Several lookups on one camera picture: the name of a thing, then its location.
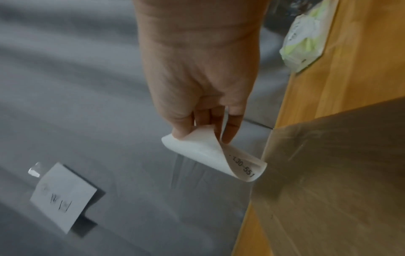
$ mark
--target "brown cardboard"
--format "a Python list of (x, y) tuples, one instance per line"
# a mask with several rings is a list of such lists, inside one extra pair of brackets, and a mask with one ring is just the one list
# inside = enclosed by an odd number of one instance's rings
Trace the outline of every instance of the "brown cardboard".
[(405, 256), (405, 98), (275, 129), (263, 159), (275, 256)]

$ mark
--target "white card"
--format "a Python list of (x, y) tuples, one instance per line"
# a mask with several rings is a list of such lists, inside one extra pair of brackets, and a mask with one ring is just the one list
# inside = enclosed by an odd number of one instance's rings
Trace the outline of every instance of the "white card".
[(267, 167), (262, 160), (218, 142), (213, 126), (198, 127), (181, 140), (169, 134), (162, 138), (162, 142), (178, 154), (246, 182), (256, 180)]
[(39, 180), (30, 201), (67, 234), (96, 191), (57, 163)]

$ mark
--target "gray fabric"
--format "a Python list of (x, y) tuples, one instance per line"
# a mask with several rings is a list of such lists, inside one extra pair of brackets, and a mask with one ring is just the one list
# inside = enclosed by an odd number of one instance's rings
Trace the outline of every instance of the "gray fabric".
[[(1, 255), (230, 254), (251, 184), (162, 145), (171, 129), (150, 99), (133, 13), (127, 0), (0, 0)], [(282, 37), (262, 32), (246, 116), (273, 126), (288, 70)], [(269, 132), (246, 121), (233, 144), (260, 157)], [(29, 203), (36, 162), (105, 193), (75, 224), (95, 223), (84, 235), (64, 236)]]

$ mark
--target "hand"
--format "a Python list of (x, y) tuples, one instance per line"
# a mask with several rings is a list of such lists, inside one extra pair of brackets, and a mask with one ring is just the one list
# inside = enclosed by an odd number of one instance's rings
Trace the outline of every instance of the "hand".
[(176, 138), (189, 134), (195, 121), (213, 124), (219, 139), (228, 107), (222, 141), (229, 143), (257, 77), (267, 0), (149, 4), (135, 0), (144, 72), (158, 113)]

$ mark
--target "wooden surface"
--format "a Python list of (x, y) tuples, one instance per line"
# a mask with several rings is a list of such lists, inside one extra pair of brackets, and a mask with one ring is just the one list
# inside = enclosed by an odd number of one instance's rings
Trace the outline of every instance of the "wooden surface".
[[(340, 0), (323, 56), (292, 75), (276, 128), (405, 96), (405, 0)], [(272, 255), (249, 204), (233, 256)]]

